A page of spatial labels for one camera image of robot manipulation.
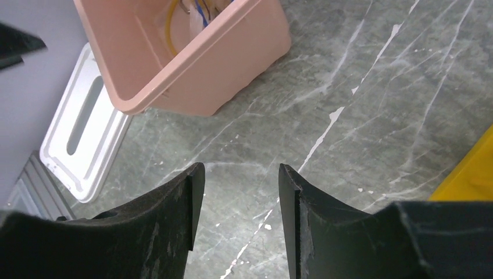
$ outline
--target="blue cable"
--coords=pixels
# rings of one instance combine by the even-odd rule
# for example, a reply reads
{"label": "blue cable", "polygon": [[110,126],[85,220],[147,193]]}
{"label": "blue cable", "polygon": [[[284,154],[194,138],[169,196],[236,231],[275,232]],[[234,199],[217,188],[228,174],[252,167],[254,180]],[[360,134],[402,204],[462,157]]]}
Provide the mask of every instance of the blue cable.
{"label": "blue cable", "polygon": [[197,6],[197,11],[202,16],[203,26],[207,27],[207,25],[208,25],[207,24],[207,18],[205,17],[205,14],[203,13],[202,7],[200,7],[198,0],[195,0],[195,5]]}

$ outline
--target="item inside bin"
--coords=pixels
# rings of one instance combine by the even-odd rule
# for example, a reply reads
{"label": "item inside bin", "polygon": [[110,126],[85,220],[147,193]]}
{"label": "item inside bin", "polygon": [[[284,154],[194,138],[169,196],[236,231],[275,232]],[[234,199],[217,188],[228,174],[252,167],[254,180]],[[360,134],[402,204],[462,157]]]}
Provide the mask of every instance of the item inside bin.
{"label": "item inside bin", "polygon": [[166,16],[166,43],[173,54],[176,50],[171,38],[171,22],[176,7],[180,8],[190,17],[190,41],[193,40],[205,27],[209,25],[230,3],[234,0],[173,0]]}

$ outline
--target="yellow object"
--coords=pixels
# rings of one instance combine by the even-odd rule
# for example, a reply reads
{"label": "yellow object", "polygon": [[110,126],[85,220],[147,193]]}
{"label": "yellow object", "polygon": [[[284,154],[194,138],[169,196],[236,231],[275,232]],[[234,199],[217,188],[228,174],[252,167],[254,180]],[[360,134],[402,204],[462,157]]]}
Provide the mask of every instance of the yellow object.
{"label": "yellow object", "polygon": [[170,9],[168,10],[168,15],[166,16],[166,43],[168,44],[168,47],[170,48],[171,54],[173,56],[176,56],[178,52],[176,51],[176,48],[174,48],[173,41],[171,40],[171,19],[173,18],[174,10],[176,10],[176,6],[178,5],[179,1],[180,0],[173,0],[171,2]]}
{"label": "yellow object", "polygon": [[430,201],[493,201],[493,126],[440,184]]}

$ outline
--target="yellow cable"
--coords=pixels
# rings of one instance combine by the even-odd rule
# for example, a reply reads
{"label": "yellow cable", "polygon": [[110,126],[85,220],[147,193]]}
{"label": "yellow cable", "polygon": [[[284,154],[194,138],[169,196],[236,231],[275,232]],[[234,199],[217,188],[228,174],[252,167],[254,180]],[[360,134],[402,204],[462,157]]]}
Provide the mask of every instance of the yellow cable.
{"label": "yellow cable", "polygon": [[168,10],[168,15],[166,18],[166,27],[165,27],[166,43],[168,44],[168,47],[173,56],[176,56],[178,52],[176,51],[176,48],[173,45],[173,41],[171,40],[171,19],[173,18],[174,10],[176,10],[176,6],[178,5],[179,1],[180,0],[173,0],[171,2],[170,9]]}

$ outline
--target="yellow tray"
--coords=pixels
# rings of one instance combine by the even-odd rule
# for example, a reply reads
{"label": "yellow tray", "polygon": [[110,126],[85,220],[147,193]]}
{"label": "yellow tray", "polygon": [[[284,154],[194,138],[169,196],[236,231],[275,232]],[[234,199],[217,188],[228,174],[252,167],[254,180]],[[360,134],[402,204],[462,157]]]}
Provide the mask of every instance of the yellow tray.
{"label": "yellow tray", "polygon": [[493,126],[431,195],[431,201],[493,201]]}

